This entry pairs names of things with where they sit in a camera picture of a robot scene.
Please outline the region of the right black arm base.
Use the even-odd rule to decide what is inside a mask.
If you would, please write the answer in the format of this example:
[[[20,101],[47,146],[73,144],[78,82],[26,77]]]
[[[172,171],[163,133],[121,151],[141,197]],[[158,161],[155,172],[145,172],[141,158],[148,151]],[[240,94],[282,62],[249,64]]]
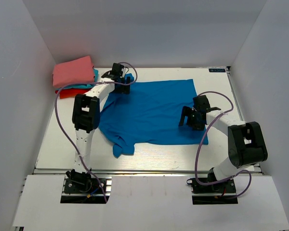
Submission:
[[[187,185],[192,187],[194,194],[227,194],[236,193],[236,187],[233,180],[228,180],[214,185],[200,185],[195,178],[189,178],[186,181]]]

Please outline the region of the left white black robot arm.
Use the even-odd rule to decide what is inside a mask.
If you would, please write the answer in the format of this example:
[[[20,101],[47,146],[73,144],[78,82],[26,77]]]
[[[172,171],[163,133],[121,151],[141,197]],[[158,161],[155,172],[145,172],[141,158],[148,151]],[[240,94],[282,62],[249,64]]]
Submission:
[[[114,63],[91,90],[75,96],[72,122],[76,130],[77,150],[73,172],[90,175],[92,138],[101,119],[100,102],[111,93],[130,93],[133,80],[126,77],[127,65],[125,62]]]

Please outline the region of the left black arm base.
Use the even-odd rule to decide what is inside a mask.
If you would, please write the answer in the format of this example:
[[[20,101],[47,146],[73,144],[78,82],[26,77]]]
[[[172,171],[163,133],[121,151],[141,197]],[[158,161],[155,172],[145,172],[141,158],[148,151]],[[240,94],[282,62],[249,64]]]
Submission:
[[[112,179],[100,178],[99,180],[103,186],[105,194],[110,195]],[[88,195],[95,190],[97,191],[94,193],[94,195],[103,195],[102,189],[100,188],[99,183],[95,178],[91,178],[91,182],[87,182],[84,185],[73,182],[71,179],[66,178],[64,181],[62,193],[66,195]]]

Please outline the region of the blue t shirt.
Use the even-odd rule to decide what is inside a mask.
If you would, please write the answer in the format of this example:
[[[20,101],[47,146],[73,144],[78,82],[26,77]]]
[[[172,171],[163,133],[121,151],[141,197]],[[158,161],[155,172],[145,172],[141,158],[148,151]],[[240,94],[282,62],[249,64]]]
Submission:
[[[114,157],[133,155],[137,143],[207,145],[203,131],[179,126],[182,108],[192,107],[196,95],[192,79],[136,82],[128,95],[109,94],[99,129],[113,143]]]

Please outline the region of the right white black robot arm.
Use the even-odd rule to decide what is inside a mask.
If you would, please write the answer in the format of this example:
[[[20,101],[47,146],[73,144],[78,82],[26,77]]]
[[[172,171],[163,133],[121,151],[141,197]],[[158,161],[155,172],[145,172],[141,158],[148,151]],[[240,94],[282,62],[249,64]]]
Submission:
[[[227,136],[228,147],[227,158],[210,170],[206,182],[196,177],[197,184],[219,192],[226,181],[267,160],[268,151],[259,123],[238,120],[231,117],[229,111],[211,107],[205,93],[194,97],[193,102],[192,107],[182,108],[179,126],[187,124],[192,130],[205,134],[215,128]]]

